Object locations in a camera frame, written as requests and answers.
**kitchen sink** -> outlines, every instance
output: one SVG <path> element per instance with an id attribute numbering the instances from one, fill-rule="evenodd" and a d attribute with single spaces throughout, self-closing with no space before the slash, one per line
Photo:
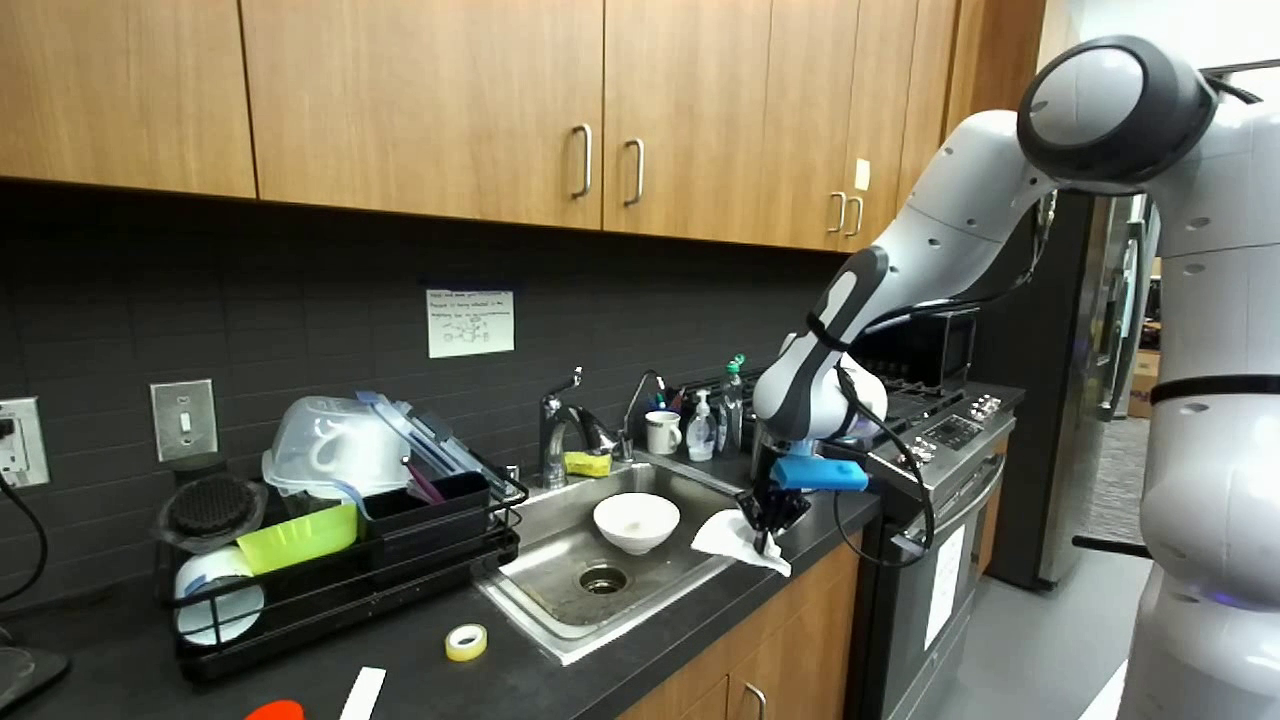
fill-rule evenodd
<path id="1" fill-rule="evenodd" d="M 679 530 L 649 555 L 613 550 L 594 510 L 618 491 L 668 496 Z M 481 580 L 481 594 L 562 665 L 576 665 L 731 564 L 698 552 L 691 535 L 707 515 L 731 510 L 736 491 L 700 469 L 652 455 L 609 482 L 541 491 L 521 503 L 521 555 Z"/>

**cleaning supply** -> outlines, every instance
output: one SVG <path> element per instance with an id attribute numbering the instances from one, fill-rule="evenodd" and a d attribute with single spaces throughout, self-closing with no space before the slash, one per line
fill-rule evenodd
<path id="1" fill-rule="evenodd" d="M 691 550 L 792 577 L 792 560 L 780 555 L 775 540 L 761 552 L 758 535 L 761 533 L 749 525 L 745 510 L 725 510 L 698 530 Z"/>
<path id="2" fill-rule="evenodd" d="M 749 356 L 731 356 L 725 363 L 725 385 L 722 385 L 722 397 L 725 397 L 725 452 L 727 448 L 741 448 L 749 452 L 751 441 L 749 441 L 749 385 L 745 385 L 745 363 Z"/>
<path id="3" fill-rule="evenodd" d="M 685 448 L 687 448 L 687 462 L 698 462 L 698 466 L 711 462 L 711 452 L 718 452 L 718 423 L 711 423 L 711 392 L 707 389 L 698 389 Z"/>
<path id="4" fill-rule="evenodd" d="M 605 482 L 613 474 L 613 455 L 595 455 L 595 452 L 564 452 L 562 466 L 568 477 L 588 477 L 588 482 Z"/>

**lower cabinet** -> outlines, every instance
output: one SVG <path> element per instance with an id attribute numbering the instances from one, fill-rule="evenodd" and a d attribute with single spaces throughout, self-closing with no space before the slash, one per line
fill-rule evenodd
<path id="1" fill-rule="evenodd" d="M 853 608 L 857 555 L 831 550 L 626 718 L 843 718 Z"/>

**oven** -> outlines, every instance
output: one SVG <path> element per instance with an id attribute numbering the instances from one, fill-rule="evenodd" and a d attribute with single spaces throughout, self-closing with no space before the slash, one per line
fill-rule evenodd
<path id="1" fill-rule="evenodd" d="M 887 428 L 901 446 L 882 438 L 863 462 L 883 513 L 863 530 L 849 718 L 907 720 L 937 718 L 937 697 L 959 665 L 994 533 L 983 510 L 1005 482 L 1017 392 L 987 385 L 887 385 L 887 392 Z M 933 503 L 929 550 L 920 491 Z"/>

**cabinet handle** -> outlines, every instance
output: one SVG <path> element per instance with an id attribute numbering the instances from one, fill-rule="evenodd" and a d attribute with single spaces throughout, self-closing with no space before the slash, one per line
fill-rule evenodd
<path id="1" fill-rule="evenodd" d="M 765 697 L 765 688 L 745 680 L 745 692 L 758 699 L 758 720 L 770 720 L 770 697 Z"/>
<path id="2" fill-rule="evenodd" d="M 835 224 L 827 230 L 827 235 L 843 235 L 849 230 L 849 193 L 835 193 Z"/>
<path id="3" fill-rule="evenodd" d="M 849 224 L 849 231 L 843 235 L 859 235 L 863 231 L 863 224 L 867 224 L 867 195 L 863 193 L 853 193 L 853 224 Z"/>
<path id="4" fill-rule="evenodd" d="M 626 139 L 626 151 L 627 151 L 627 149 L 637 149 L 637 188 L 633 188 L 633 195 L 626 200 L 626 210 L 633 210 L 633 205 L 643 200 L 643 139 L 633 136 L 633 139 Z"/>
<path id="5" fill-rule="evenodd" d="M 571 200 L 594 195 L 595 185 L 595 132 L 594 126 L 571 126 L 571 136 L 584 139 L 584 181 L 576 185 L 576 193 L 568 193 Z"/>

